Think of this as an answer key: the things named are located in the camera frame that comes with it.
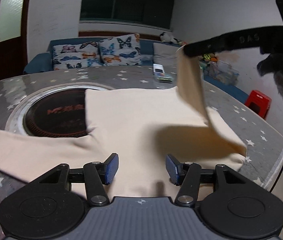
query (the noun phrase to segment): cream towel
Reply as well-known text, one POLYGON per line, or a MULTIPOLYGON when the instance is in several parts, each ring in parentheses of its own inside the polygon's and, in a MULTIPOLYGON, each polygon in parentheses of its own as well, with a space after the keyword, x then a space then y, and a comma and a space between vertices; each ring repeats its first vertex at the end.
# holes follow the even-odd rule
MULTIPOLYGON (((40 138, 0 131, 0 170, 30 182, 60 163, 81 168, 119 155, 119 169, 109 197, 175 197, 165 155, 193 161, 203 168, 224 163, 238 170, 246 146, 222 120, 206 109, 197 59, 178 51, 177 88, 86 91, 90 134, 81 138, 40 138)), ((83 184, 73 191, 85 196, 83 184)))

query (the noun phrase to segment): white pillow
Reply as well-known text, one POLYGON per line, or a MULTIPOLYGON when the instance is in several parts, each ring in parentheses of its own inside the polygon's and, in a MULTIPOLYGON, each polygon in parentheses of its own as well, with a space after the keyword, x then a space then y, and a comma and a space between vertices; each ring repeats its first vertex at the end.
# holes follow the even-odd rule
POLYGON ((99 41, 104 65, 140 65, 140 35, 138 33, 99 41))
POLYGON ((176 51, 179 47, 156 42, 153 43, 153 47, 155 64, 177 67, 176 51))

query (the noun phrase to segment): blue sofa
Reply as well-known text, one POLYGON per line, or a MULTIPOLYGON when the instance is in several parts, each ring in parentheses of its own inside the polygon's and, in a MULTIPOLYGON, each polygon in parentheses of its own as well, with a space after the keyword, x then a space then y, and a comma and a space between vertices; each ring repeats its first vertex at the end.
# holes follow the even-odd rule
MULTIPOLYGON (((88 41, 100 41, 103 40, 104 37, 87 37, 87 38, 72 38, 72 39, 62 39, 62 40, 54 40, 49 43, 47 52, 40 53, 36 57, 34 57, 24 68, 24 74, 33 74, 39 72, 47 72, 53 71, 52 65, 52 47, 56 45, 63 45, 63 44, 81 44, 88 41)), ((143 40, 140 39, 140 53, 141 55, 153 55, 153 43, 164 43, 161 41, 151 41, 151 40, 143 40)), ((169 44, 171 46, 180 47, 179 45, 169 44)), ((144 66, 152 66, 152 60, 143 60, 142 65, 144 66)))

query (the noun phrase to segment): star pattern tablecloth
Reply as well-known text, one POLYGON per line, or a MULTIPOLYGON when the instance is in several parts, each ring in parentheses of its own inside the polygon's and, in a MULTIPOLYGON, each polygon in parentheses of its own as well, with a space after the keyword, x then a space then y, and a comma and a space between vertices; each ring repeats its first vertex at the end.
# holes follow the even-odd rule
MULTIPOLYGON (((155 81, 151 66, 105 66, 59 70, 24 75, 0 81, 0 129, 16 105, 27 95, 53 85, 95 82, 115 89, 167 89, 175 86, 176 68, 165 67, 174 76, 173 84, 155 81)), ((231 129, 246 143, 247 157, 240 173, 268 188, 283 161, 283 136, 245 105, 215 86, 204 82, 208 106, 219 112, 231 129)), ((0 172, 0 202, 24 185, 0 172)), ((0 227, 0 239, 4 234, 0 227)))

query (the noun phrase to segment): white wall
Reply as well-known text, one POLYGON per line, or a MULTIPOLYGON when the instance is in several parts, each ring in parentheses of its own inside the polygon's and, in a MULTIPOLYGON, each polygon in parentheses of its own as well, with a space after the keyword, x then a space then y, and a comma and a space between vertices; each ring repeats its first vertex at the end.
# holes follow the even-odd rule
POLYGON ((45 52, 51 40, 78 37, 81 0, 29 0, 28 61, 45 52))
MULTIPOLYGON (((192 42, 245 28, 282 24, 275 0, 175 0, 171 27, 177 39, 192 42)), ((273 75, 261 78, 256 70, 266 56, 260 55, 259 49, 245 49, 223 53, 220 59, 239 70, 238 88, 247 94, 260 90, 272 99, 266 120, 283 135, 283 100, 273 75)))

